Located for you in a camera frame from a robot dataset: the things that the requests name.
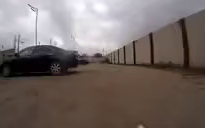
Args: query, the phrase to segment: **sky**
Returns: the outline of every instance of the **sky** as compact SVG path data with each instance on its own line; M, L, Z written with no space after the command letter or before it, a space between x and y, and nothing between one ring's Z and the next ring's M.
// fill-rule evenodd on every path
M0 49L38 41L80 53L109 53L182 17L205 9L205 0L0 0Z

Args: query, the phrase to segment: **car tire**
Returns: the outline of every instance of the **car tire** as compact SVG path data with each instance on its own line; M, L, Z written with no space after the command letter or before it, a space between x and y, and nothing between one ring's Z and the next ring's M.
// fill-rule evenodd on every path
M4 65L4 66L2 67L2 75L3 75L4 77L9 77L9 76L12 75L12 71L11 71L11 68L10 68L9 65Z
M67 68L62 67L60 62L53 62L50 64L50 72L52 75L63 75L67 72Z

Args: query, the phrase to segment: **asphalt road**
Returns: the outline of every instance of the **asphalt road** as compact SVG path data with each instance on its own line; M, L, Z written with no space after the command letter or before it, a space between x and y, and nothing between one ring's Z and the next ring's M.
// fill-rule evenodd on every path
M0 128L205 128L205 76L87 65L0 77Z

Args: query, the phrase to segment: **dark blue car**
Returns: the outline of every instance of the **dark blue car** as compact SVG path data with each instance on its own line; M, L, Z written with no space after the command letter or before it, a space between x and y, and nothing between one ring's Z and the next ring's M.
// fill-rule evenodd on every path
M75 51L67 51L55 46L40 45L25 48L14 59L6 60L0 65L3 76L15 73L50 72L60 75L68 68L78 66Z

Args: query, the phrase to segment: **concrete wall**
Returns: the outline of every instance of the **concrete wall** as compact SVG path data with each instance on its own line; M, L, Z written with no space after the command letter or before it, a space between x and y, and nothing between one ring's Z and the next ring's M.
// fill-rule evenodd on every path
M126 52L126 64L134 64L133 44L132 43L126 45L125 52Z
M115 63L118 64L118 50L116 50L114 54L115 54Z
M150 64L150 40L145 36L135 42L136 64Z
M186 18L190 65L205 67L205 11Z
M124 48L119 49L119 62L124 64Z
M183 66L183 41L179 23L153 33L154 63Z
M112 63L115 64L115 54L112 52Z
M111 53L107 56L109 62L111 63L112 62L112 56L111 56Z

